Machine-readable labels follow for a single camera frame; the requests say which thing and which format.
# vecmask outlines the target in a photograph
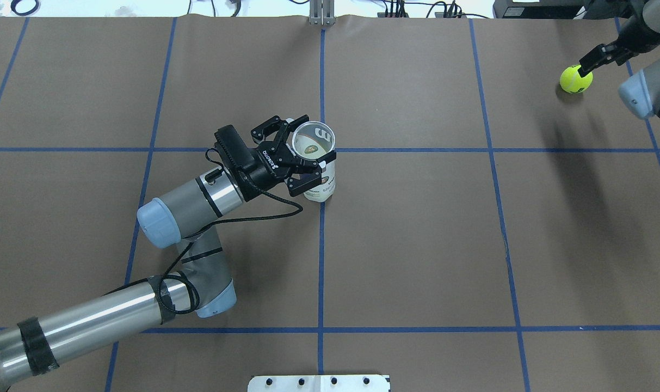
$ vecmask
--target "robotic arm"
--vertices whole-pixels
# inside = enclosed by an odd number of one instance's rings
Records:
[[[584,77],[601,65],[624,64],[641,53],[660,45],[660,0],[630,1],[634,15],[622,26],[618,39],[608,45],[598,45],[579,60],[579,75]],[[620,97],[630,111],[641,119],[654,114],[660,118],[660,60],[624,82]]]
[[[214,223],[278,183],[285,183],[292,196],[320,185],[322,171],[336,158],[335,151],[308,160],[286,142],[306,121],[308,116],[292,122],[272,117],[252,130],[258,144],[254,149],[245,145],[233,126],[219,129],[214,146],[223,163],[145,204],[137,213],[154,245],[177,244],[182,270],[151,276],[54,315],[32,317],[1,330],[0,392],[176,315],[195,310],[199,317],[210,317],[231,308],[236,295]],[[303,178],[294,178],[295,174]]]

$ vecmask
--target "white floor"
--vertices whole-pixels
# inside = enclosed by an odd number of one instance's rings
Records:
[[[289,0],[242,0],[243,7],[238,16],[286,16],[308,15],[309,5],[297,5]],[[413,2],[432,3],[431,0],[412,0]],[[105,16],[144,16],[172,17],[187,13],[189,0],[39,0],[40,8],[32,16],[36,17],[105,17]],[[1,0],[6,7],[4,14],[10,12],[11,0]],[[217,16],[230,16],[235,10],[230,0],[213,0]],[[458,5],[465,13],[477,13],[492,17],[494,0],[459,0]],[[29,10],[34,0],[22,0],[18,11]],[[425,17],[431,5],[407,4],[410,17]],[[361,15],[375,17],[385,10],[381,0],[335,0],[335,15]],[[441,12],[442,5],[434,11]],[[192,13],[213,16],[211,0],[192,0]]]

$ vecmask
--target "yellow-green ball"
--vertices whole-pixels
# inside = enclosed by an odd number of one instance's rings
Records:
[[[580,67],[581,65],[572,65],[562,72],[562,76],[559,77],[559,86],[562,90],[569,94],[576,94],[589,88],[593,82],[593,72],[581,77],[578,72]]]

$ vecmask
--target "metal bracket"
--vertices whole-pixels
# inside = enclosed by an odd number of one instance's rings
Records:
[[[308,22],[317,26],[335,24],[335,0],[310,0]]]

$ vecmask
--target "white cup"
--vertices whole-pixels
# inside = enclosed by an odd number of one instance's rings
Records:
[[[291,139],[291,147],[296,154],[306,159],[318,159],[335,149],[335,133],[320,121],[304,122],[295,129]],[[335,161],[323,168],[323,182],[309,191],[305,198],[322,203],[335,191]]]

